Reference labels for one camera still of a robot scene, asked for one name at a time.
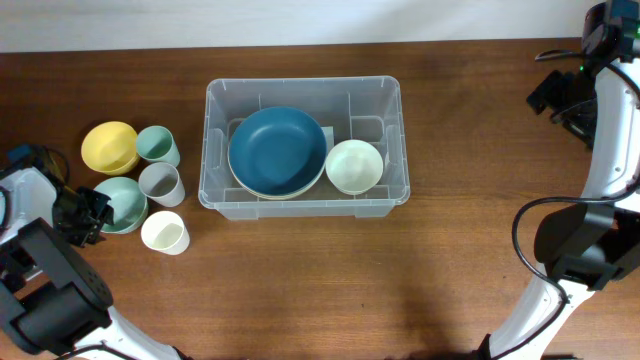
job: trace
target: bowl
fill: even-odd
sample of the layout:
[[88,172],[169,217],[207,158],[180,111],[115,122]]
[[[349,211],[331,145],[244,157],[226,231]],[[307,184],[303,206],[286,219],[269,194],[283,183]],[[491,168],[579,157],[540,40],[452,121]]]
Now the bowl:
[[105,224],[102,232],[128,234],[142,225],[149,213],[147,197],[140,191],[135,180],[115,177],[101,182],[95,191],[111,198],[113,225]]
[[245,119],[229,144],[233,176],[250,193],[268,200],[301,195],[324,170],[327,141],[305,112],[271,107]]
[[82,160],[94,171],[122,175],[140,161],[136,152],[138,134],[129,124],[106,122],[93,128],[82,142]]
[[384,164],[373,145],[347,140],[331,149],[326,169],[327,177],[338,190],[347,195],[360,195],[380,181]]

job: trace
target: green cup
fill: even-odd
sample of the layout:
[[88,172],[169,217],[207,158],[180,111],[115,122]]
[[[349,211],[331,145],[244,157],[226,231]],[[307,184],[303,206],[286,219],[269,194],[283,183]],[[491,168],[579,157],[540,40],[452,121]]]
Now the green cup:
[[139,228],[149,214],[147,197],[140,191],[135,180],[115,177],[101,182],[95,191],[111,198],[113,225],[105,224],[106,234],[128,234]]
[[173,166],[180,164],[180,153],[173,135],[164,126],[149,126],[138,134],[136,151],[148,162],[166,162]]

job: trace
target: wood grain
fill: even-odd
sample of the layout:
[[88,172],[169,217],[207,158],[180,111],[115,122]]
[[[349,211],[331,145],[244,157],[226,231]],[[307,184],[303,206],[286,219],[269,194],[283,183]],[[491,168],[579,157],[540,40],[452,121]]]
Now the wood grain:
[[[0,151],[64,152],[71,185],[106,177],[80,158],[94,125],[167,126],[192,245],[169,257],[139,232],[79,252],[116,307],[196,359],[384,359],[468,352],[506,319],[529,282],[510,244],[517,209],[578,195],[591,154],[525,98],[554,68],[536,53],[576,40],[0,55]],[[402,87],[412,194],[387,218],[230,222],[197,200],[207,84],[222,77],[392,75]],[[137,178],[141,163],[128,176]],[[553,207],[526,217],[523,247]],[[585,303],[549,353],[640,353],[640,278]],[[0,336],[0,357],[27,359]],[[41,355],[39,358],[51,358]]]

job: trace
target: storage box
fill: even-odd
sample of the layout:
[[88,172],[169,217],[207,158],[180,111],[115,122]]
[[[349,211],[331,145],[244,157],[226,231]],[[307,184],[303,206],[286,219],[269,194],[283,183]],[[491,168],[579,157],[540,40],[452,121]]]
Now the storage box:
[[[366,141],[384,159],[382,179],[361,195],[338,191],[326,174],[292,200],[260,199],[243,189],[229,168],[229,140],[256,111],[291,106],[332,127],[335,144]],[[400,85],[389,76],[318,79],[218,79],[207,88],[198,198],[229,220],[292,216],[384,217],[409,199]]]

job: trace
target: mint green bowl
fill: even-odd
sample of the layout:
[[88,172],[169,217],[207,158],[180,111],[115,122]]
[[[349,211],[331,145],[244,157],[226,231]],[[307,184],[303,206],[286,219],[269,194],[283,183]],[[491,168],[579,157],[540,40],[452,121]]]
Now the mint green bowl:
[[105,224],[106,234],[128,234],[139,228],[149,214],[147,197],[140,191],[138,182],[126,177],[115,177],[101,182],[95,191],[111,198],[113,225]]

